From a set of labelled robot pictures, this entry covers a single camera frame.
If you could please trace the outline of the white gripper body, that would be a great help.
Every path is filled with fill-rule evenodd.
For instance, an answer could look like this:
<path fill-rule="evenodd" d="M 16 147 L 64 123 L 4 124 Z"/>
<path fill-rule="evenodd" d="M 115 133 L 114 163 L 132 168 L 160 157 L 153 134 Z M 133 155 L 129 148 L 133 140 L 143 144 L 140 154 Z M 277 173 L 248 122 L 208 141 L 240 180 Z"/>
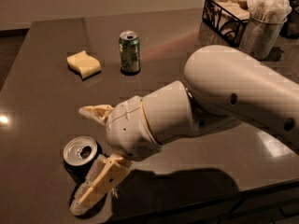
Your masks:
<path fill-rule="evenodd" d="M 143 161 L 162 149 L 150 131 L 139 96 L 113 109 L 107 119 L 106 139 L 114 151 L 131 161 Z"/>

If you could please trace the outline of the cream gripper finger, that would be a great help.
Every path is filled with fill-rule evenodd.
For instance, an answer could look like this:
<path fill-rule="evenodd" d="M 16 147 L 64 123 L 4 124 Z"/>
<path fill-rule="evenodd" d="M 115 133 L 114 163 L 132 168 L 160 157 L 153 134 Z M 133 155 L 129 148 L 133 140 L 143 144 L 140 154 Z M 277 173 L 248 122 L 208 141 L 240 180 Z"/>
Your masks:
<path fill-rule="evenodd" d="M 78 112 L 87 119 L 92 119 L 102 126 L 107 123 L 108 116 L 113 111 L 111 105 L 87 105 L 81 107 Z"/>
<path fill-rule="evenodd" d="M 131 165 L 131 161 L 119 154 L 99 155 L 74 195 L 71 213 L 81 216 L 93 208 L 130 174 Z"/>

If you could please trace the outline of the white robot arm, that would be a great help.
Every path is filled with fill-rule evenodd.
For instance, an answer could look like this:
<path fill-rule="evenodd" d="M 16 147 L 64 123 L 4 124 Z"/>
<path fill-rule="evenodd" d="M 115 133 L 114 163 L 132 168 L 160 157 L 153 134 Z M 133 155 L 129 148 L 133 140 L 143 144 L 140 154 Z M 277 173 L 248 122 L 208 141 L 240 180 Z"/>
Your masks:
<path fill-rule="evenodd" d="M 93 163 L 70 211 L 81 216 L 130 173 L 134 161 L 180 138 L 229 128 L 239 121 L 299 150 L 299 87 L 249 55 L 211 45 L 193 53 L 184 79 L 116 106 L 83 106 L 80 114 L 106 129 L 109 157 Z"/>

